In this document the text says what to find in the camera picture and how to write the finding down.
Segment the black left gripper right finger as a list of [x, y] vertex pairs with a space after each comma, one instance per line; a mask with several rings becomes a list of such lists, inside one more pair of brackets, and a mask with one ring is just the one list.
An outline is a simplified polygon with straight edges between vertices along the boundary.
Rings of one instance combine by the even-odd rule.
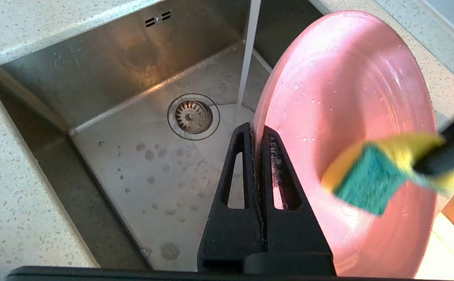
[[259, 161], [263, 251], [251, 274], [334, 276], [333, 254], [279, 134], [263, 130]]

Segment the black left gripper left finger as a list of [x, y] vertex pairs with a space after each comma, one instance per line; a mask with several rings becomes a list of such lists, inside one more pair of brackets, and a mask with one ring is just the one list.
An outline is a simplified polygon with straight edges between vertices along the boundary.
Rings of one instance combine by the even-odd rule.
[[[244, 260], [264, 250], [260, 194], [250, 124], [234, 129], [197, 251], [199, 272], [243, 271]], [[228, 206], [236, 157], [241, 155], [243, 208]]]

